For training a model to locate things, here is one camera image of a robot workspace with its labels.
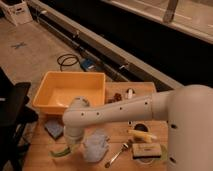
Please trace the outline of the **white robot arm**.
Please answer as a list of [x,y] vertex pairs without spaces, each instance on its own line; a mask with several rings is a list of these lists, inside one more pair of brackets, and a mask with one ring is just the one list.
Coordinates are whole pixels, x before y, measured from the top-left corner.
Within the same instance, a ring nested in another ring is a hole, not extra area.
[[64,135],[74,145],[87,126],[140,120],[168,123],[167,171],[213,171],[213,88],[204,85],[98,107],[77,98],[63,114]]

